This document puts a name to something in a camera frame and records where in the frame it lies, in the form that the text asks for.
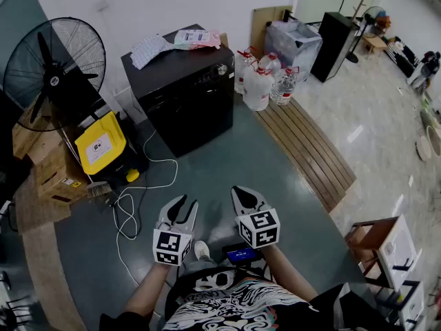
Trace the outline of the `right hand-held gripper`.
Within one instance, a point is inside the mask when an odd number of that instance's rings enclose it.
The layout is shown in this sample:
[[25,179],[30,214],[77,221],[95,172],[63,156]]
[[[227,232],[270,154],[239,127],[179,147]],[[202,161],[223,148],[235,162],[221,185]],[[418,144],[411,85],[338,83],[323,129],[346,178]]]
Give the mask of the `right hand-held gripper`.
[[[278,243],[280,220],[276,209],[268,204],[261,193],[251,188],[245,191],[237,185],[231,188],[239,235],[253,249]],[[249,198],[244,206],[243,199],[247,193]]]

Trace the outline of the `person's left forearm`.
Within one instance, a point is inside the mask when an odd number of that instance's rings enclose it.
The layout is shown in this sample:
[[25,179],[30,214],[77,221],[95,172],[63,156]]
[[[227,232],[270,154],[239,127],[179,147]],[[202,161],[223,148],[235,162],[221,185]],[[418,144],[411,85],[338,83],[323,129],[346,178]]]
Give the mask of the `person's left forearm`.
[[133,312],[150,319],[171,266],[155,263],[127,302],[124,312]]

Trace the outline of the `black washing machine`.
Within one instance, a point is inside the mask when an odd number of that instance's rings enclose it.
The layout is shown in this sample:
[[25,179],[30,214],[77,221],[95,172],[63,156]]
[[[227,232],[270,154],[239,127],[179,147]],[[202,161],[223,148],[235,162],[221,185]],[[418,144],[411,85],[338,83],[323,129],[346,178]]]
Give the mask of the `black washing machine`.
[[133,66],[130,55],[123,55],[121,61],[131,91],[146,116],[147,107],[164,96],[189,92],[216,94],[223,112],[223,119],[216,126],[200,135],[192,134],[175,141],[161,137],[175,157],[203,146],[233,126],[234,53],[227,46],[162,52],[141,70]]

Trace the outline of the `person's white shoe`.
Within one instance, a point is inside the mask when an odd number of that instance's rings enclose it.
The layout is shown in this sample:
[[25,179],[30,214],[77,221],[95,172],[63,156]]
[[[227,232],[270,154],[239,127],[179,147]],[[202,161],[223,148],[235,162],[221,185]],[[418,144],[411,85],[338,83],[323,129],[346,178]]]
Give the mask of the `person's white shoe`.
[[194,254],[199,261],[210,258],[209,248],[204,241],[197,241],[194,244]]

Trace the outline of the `black device with blue screen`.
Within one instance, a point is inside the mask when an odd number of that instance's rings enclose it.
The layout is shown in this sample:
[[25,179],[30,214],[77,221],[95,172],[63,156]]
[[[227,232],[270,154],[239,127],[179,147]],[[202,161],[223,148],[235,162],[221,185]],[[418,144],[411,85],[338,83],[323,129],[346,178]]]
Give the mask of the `black device with blue screen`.
[[260,250],[253,249],[247,243],[237,243],[226,245],[222,252],[227,260],[236,266],[251,265],[253,262],[260,261],[263,258]]

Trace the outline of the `person's grey jeans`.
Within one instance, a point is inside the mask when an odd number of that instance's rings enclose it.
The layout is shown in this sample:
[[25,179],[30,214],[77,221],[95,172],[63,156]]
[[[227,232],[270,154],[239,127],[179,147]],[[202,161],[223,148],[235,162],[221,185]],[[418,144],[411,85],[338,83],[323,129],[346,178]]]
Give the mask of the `person's grey jeans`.
[[192,274],[198,272],[200,270],[217,268],[219,264],[215,262],[213,259],[203,256],[197,261],[191,262],[185,269],[185,272],[188,274]]

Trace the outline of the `grey broom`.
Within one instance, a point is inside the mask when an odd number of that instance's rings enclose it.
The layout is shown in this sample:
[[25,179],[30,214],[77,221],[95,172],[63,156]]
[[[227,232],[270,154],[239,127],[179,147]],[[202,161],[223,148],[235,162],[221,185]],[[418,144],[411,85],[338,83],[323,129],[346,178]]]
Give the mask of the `grey broom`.
[[[63,128],[61,128],[61,134],[63,135],[63,140],[65,141],[65,143],[66,143],[67,147],[69,148],[70,152],[72,153],[73,157],[76,159],[78,164],[81,167],[83,167],[81,164],[81,160],[79,158],[79,155],[76,153],[73,145],[71,144],[71,142],[68,138],[66,131]],[[112,191],[112,188],[107,181],[95,181],[86,172],[84,172],[84,174],[86,175],[86,177],[89,179],[89,182],[90,182],[87,186],[87,191],[88,191],[89,197],[99,197],[99,196],[108,194]]]

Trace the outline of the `yellow and black floor sweeper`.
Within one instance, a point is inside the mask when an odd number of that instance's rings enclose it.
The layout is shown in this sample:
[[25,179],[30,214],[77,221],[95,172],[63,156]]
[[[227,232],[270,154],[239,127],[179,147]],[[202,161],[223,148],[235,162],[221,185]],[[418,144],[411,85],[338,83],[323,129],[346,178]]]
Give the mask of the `yellow and black floor sweeper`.
[[148,169],[133,123],[119,113],[108,112],[74,142],[83,171],[95,181],[126,185]]

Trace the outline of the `frosted white water bottle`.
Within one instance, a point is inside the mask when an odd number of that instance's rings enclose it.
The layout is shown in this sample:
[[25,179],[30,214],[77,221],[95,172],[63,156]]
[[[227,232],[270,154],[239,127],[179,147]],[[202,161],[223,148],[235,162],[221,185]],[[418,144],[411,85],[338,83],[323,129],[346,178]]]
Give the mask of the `frosted white water bottle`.
[[269,95],[274,84],[272,69],[263,69],[254,60],[244,71],[243,101],[253,111],[263,111],[269,104]]

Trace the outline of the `white flat panel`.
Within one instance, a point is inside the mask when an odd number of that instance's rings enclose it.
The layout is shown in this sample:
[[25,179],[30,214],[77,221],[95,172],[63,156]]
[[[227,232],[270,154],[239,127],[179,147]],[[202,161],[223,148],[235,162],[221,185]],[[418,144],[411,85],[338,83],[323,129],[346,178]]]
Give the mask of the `white flat panel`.
[[398,291],[416,266],[418,255],[405,217],[394,217],[394,225],[377,251],[390,288]]

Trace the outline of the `pink and green packet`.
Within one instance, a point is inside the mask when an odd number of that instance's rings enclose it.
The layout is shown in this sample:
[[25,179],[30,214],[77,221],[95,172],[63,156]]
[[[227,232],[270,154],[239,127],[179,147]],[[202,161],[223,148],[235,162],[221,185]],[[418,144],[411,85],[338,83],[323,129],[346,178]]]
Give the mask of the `pink and green packet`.
[[217,30],[179,30],[174,37],[174,45],[182,50],[221,46],[220,34]]

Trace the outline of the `black cabinet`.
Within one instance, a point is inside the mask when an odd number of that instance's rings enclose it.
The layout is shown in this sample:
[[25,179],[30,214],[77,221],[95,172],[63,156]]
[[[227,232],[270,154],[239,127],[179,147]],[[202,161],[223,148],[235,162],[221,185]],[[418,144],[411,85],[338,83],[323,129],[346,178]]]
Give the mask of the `black cabinet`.
[[339,12],[326,12],[318,33],[322,46],[311,68],[311,73],[324,83],[336,76],[353,43],[359,27]]

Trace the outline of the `round white stool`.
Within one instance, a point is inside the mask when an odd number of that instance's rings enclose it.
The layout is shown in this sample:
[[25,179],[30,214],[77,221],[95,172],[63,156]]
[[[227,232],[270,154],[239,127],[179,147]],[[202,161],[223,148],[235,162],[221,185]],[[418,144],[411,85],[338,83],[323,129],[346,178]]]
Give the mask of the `round white stool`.
[[431,146],[425,136],[417,138],[415,147],[421,161],[427,162],[431,159]]

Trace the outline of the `black striped rug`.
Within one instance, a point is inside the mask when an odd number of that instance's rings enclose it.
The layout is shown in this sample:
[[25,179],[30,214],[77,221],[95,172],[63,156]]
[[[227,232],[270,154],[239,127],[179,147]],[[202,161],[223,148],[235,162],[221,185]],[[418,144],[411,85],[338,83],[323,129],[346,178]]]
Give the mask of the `black striped rug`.
[[385,53],[406,77],[410,77],[420,63],[420,59],[398,36],[387,41]]

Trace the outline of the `small black standing fan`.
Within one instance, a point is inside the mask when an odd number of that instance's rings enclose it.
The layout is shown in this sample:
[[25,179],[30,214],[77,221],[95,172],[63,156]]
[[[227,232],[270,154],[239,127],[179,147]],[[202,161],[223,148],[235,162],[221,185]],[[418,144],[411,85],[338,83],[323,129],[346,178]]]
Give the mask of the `small black standing fan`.
[[355,41],[353,42],[353,45],[351,46],[351,49],[348,51],[346,55],[346,59],[352,63],[358,63],[358,57],[355,54],[355,50],[365,33],[366,29],[370,26],[374,26],[376,23],[376,19],[385,13],[385,10],[381,8],[380,6],[371,6],[368,8],[365,13],[360,17],[357,18],[360,22],[359,30],[356,33]]

